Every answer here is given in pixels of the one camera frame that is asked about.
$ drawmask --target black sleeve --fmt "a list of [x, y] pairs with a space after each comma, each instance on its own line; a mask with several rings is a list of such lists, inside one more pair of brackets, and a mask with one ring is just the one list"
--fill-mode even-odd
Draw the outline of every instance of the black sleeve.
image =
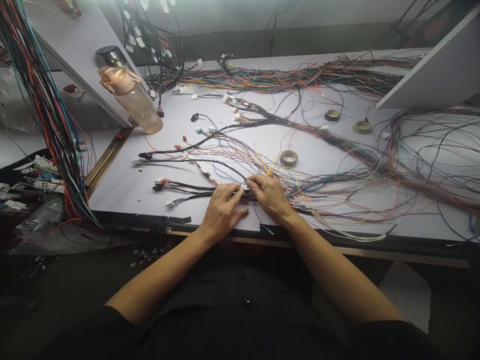
[[352, 334], [352, 346], [360, 359], [446, 359], [427, 334], [404, 321], [362, 324]]
[[59, 334], [37, 359], [110, 359], [121, 354], [132, 325], [113, 307], [102, 306]]

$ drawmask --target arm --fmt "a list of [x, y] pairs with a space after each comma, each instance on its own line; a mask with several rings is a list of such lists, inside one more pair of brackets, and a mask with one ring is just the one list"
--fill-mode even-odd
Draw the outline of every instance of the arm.
[[356, 324], [405, 321], [368, 277], [292, 209], [278, 181], [258, 174], [247, 185], [262, 209], [288, 230], [313, 278], [348, 319]]
[[189, 269], [222, 240], [248, 209], [235, 211], [242, 197], [239, 184], [220, 185], [213, 192], [200, 227], [122, 287], [105, 305], [137, 325], [153, 313]]

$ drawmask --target forearm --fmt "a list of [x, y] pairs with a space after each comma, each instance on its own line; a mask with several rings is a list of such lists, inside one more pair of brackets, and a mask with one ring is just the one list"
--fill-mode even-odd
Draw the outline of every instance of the forearm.
[[345, 256], [316, 232], [300, 215], [282, 219], [295, 247], [337, 308], [356, 324], [402, 320], [387, 297]]
[[130, 323], [141, 323], [209, 248], [205, 236], [195, 231], [130, 280], [106, 305], [116, 309]]

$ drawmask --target black shirt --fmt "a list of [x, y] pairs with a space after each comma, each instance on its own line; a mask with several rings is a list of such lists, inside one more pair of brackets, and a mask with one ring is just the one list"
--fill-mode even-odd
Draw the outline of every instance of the black shirt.
[[442, 359], [402, 321], [366, 323], [345, 346], [275, 277], [246, 266], [184, 281], [158, 314], [133, 327], [103, 306], [61, 334], [42, 359]]

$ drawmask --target tape roll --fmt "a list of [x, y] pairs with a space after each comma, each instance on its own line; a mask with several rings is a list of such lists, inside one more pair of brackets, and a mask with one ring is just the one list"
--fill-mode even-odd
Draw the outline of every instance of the tape roll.
[[297, 155], [297, 153], [290, 150], [284, 151], [280, 155], [280, 162], [287, 167], [295, 165], [298, 159], [299, 156]]
[[338, 110], [328, 110], [324, 116], [325, 120], [334, 123], [340, 119], [340, 111]]
[[370, 134], [372, 132], [372, 124], [368, 121], [359, 121], [353, 125], [353, 131], [363, 135]]

